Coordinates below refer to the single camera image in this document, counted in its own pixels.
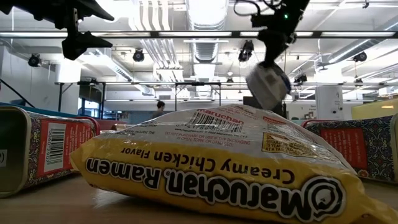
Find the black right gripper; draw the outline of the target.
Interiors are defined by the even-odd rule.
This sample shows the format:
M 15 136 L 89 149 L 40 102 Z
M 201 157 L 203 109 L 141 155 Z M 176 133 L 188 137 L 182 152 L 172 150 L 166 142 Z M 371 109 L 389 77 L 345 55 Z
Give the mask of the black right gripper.
M 266 54 L 262 66 L 272 66 L 274 60 L 287 48 L 287 36 L 291 36 L 310 0 L 280 0 L 264 1 L 264 4 L 274 11 L 272 15 L 253 14 L 252 27 L 266 27 L 260 30 L 257 39 L 266 46 Z

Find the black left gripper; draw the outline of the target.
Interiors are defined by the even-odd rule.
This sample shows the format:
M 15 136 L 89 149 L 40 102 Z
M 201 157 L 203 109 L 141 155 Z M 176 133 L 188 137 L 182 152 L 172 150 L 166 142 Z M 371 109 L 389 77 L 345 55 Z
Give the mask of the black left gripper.
M 96 0 L 1 0 L 1 12 L 9 14 L 12 8 L 32 14 L 37 21 L 46 20 L 54 23 L 57 29 L 67 29 L 67 37 L 62 41 L 63 56 L 76 60 L 88 48 L 112 47 L 112 43 L 94 36 L 90 31 L 81 33 L 78 20 L 96 16 L 106 21 L 114 21 L 114 17 L 106 12 Z

